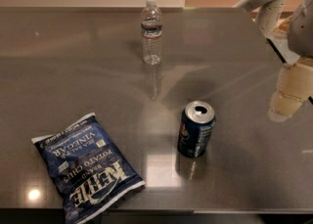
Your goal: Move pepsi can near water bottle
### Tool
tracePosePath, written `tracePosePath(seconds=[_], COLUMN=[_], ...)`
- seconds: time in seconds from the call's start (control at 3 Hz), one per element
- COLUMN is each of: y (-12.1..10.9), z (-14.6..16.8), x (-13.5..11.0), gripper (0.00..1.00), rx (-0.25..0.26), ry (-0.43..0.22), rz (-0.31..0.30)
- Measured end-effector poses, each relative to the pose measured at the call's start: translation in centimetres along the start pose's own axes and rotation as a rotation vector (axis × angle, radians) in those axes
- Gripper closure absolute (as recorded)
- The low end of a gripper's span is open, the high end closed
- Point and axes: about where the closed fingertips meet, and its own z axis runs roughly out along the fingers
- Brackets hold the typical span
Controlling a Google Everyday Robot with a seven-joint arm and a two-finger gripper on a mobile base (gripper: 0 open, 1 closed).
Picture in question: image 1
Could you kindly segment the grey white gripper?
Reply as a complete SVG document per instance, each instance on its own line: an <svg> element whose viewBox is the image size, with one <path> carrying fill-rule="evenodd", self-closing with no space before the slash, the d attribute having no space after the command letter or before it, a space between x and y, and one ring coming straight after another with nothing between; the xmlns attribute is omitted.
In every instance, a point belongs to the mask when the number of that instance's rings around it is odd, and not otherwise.
<svg viewBox="0 0 313 224"><path fill-rule="evenodd" d="M300 58L281 68L268 110L274 122L283 122L313 95L313 0L303 0L291 16L289 49Z"/></svg>

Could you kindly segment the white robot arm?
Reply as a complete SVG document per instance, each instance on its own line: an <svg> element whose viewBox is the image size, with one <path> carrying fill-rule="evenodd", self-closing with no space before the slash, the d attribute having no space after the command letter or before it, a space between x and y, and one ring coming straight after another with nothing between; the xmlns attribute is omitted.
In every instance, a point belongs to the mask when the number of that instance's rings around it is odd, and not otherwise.
<svg viewBox="0 0 313 224"><path fill-rule="evenodd" d="M255 24L264 36L285 34L290 51L298 55L293 64L284 64L277 80L268 117L283 122L313 95L313 0L304 0L282 23L278 19L286 0L240 0L236 6L247 12L257 10Z"/></svg>

